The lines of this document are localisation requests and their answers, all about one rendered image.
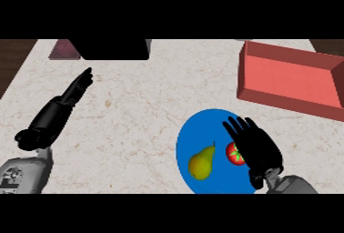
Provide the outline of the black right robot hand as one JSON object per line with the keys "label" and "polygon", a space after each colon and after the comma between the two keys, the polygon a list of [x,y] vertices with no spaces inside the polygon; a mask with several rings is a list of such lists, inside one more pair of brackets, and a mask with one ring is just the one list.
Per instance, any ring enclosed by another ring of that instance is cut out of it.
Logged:
{"label": "black right robot hand", "polygon": [[224,126],[249,166],[252,186],[260,190],[268,170],[284,171],[283,153],[274,139],[250,117],[229,117]]}

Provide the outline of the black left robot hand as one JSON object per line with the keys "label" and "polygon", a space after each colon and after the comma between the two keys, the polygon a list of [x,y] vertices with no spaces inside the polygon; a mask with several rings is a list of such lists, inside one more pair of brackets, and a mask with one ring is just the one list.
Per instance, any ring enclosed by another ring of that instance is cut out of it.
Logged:
{"label": "black left robot hand", "polygon": [[39,111],[30,127],[17,134],[20,149],[33,151],[52,145],[66,128],[73,108],[92,84],[92,68],[88,68],[74,79],[64,95],[57,96]]}

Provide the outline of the red tomato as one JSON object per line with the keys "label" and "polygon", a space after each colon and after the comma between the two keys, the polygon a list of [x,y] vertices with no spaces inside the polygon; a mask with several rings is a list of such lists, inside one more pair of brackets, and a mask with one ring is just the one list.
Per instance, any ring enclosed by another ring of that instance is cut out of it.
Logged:
{"label": "red tomato", "polygon": [[238,151],[237,145],[234,142],[227,147],[227,157],[234,165],[243,166],[246,164],[244,157]]}

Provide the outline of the blue round plate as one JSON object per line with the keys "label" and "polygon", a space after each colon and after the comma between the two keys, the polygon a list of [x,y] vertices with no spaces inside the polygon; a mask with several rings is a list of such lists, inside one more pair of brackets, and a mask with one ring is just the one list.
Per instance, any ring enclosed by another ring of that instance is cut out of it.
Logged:
{"label": "blue round plate", "polygon": [[[249,166],[234,152],[232,138],[222,125],[237,114],[224,109],[206,109],[187,121],[176,141],[176,160],[188,187],[197,194],[255,194]],[[188,170],[188,163],[207,147],[216,147],[210,176],[198,180]]]}

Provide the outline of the red cardboard box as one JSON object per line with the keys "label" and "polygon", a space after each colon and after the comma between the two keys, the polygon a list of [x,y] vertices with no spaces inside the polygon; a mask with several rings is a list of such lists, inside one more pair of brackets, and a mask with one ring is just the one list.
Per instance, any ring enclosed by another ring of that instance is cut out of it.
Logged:
{"label": "red cardboard box", "polygon": [[344,57],[246,41],[237,97],[344,122]]}

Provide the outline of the black box appliance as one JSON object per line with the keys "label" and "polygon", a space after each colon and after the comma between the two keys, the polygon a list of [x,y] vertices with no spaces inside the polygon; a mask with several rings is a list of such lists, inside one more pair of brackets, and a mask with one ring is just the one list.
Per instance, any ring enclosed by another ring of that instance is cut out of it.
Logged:
{"label": "black box appliance", "polygon": [[148,60],[151,39],[71,39],[85,60]]}

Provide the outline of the yellow-green pear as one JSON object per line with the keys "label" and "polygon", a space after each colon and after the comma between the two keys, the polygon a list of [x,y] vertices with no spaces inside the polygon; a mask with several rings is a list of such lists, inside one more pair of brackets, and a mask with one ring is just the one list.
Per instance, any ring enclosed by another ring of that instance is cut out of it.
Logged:
{"label": "yellow-green pear", "polygon": [[213,172],[216,145],[206,147],[188,161],[188,172],[197,180],[206,180]]}

